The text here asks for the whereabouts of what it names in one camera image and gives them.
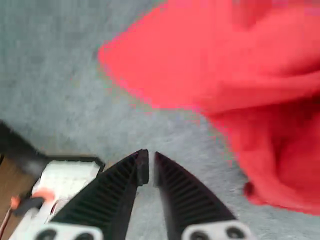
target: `gray carpet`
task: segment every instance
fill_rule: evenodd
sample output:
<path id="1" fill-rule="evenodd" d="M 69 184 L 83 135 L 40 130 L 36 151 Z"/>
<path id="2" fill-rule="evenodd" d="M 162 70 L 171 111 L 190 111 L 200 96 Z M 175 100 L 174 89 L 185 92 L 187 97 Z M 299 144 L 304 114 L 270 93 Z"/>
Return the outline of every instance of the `gray carpet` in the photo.
<path id="1" fill-rule="evenodd" d="M 182 111 L 145 114 L 133 99 L 109 91 L 97 71 L 98 47 L 155 3 L 0 0 L 0 118 L 46 153 L 115 162 L 140 148 L 159 151 L 203 181 L 259 239 L 319 239 L 319 217 L 247 202 L 246 178 L 229 166 L 231 155 L 205 119 L 196 124 Z M 158 191 L 152 183 L 139 191 L 127 239 L 165 240 Z"/>

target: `red cloth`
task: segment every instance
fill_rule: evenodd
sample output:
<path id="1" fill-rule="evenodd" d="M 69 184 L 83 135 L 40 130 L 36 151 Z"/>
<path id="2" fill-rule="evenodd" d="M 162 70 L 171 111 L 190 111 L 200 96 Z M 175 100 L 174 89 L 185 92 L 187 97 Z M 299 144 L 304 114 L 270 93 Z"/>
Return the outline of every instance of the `red cloth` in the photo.
<path id="1" fill-rule="evenodd" d="M 308 0 L 169 0 L 98 59 L 145 102 L 218 127 L 252 203 L 320 215 L 319 30 Z"/>

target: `white plastic part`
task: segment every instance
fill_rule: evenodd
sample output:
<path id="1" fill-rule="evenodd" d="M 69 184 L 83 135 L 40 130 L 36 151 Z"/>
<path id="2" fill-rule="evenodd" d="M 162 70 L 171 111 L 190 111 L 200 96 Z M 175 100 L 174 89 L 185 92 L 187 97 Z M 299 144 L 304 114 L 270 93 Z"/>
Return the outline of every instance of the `white plastic part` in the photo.
<path id="1" fill-rule="evenodd" d="M 30 209 L 9 240 L 25 239 L 17 236 L 47 224 L 63 205 L 96 178 L 98 172 L 99 166 L 95 162 L 51 161 L 34 185 L 32 193 L 40 189 L 51 190 L 54 192 L 54 201 L 45 202 L 40 210 Z"/>
<path id="2" fill-rule="evenodd" d="M 54 238 L 45 236 L 45 233 L 55 234 Z M 80 238 L 80 236 L 89 235 L 91 238 Z M 103 240 L 103 233 L 97 227 L 73 225 L 66 223 L 48 223 L 39 227 L 30 228 L 27 232 L 17 234 L 19 240 Z"/>
<path id="3" fill-rule="evenodd" d="M 250 229 L 238 220 L 190 225 L 182 233 L 182 240 L 197 239 L 257 240 Z"/>

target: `black cable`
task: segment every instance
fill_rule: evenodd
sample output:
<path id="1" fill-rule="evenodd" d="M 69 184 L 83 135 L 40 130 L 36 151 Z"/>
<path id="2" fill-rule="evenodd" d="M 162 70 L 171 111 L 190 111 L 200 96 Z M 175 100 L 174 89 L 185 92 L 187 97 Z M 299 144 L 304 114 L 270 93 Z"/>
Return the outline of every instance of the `black cable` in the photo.
<path id="1" fill-rule="evenodd" d="M 4 154 L 0 154 L 0 165 L 2 164 L 2 162 L 4 161 L 5 155 Z"/>

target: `wooden floor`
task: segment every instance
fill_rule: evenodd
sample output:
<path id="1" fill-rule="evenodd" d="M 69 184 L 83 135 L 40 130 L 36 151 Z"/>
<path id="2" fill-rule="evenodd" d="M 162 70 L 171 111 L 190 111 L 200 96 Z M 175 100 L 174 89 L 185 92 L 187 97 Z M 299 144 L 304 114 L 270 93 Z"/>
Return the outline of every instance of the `wooden floor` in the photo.
<path id="1" fill-rule="evenodd" d="M 31 189 L 35 180 L 22 173 L 11 161 L 4 159 L 0 165 L 0 223 L 9 209 L 10 199 Z M 12 216 L 5 229 L 3 239 L 8 240 L 20 219 Z"/>

